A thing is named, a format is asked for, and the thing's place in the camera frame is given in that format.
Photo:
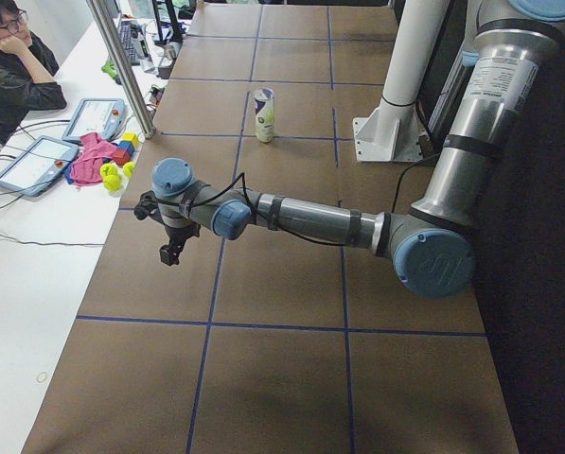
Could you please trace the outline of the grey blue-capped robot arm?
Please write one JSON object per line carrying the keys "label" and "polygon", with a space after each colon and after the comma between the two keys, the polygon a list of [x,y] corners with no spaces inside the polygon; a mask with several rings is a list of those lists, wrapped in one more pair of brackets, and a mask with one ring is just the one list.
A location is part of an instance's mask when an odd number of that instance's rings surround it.
{"label": "grey blue-capped robot arm", "polygon": [[462,292],[477,255],[475,214],[541,64],[565,37],[565,1],[470,1],[462,57],[472,71],[440,150],[424,156],[413,106],[383,100],[354,121],[355,157],[336,205],[268,194],[236,177],[223,189],[169,157],[134,213],[165,228],[160,259],[175,265],[208,229],[238,238],[250,224],[389,260],[402,285],[425,298]]}

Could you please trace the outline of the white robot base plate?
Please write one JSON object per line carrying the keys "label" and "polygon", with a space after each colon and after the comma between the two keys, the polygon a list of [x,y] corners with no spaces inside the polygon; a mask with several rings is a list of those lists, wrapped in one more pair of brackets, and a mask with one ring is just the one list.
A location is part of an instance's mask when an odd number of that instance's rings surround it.
{"label": "white robot base plate", "polygon": [[449,4],[404,4],[380,104],[369,116],[353,119],[358,161],[411,163],[422,158],[415,104]]}

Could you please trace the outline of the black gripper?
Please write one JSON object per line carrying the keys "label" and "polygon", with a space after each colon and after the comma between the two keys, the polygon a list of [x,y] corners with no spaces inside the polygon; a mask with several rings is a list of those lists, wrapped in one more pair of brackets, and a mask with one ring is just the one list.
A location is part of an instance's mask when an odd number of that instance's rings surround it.
{"label": "black gripper", "polygon": [[172,218],[162,216],[168,244],[160,247],[160,261],[167,266],[180,263],[179,256],[186,242],[192,237],[199,237],[201,225],[187,218]]}

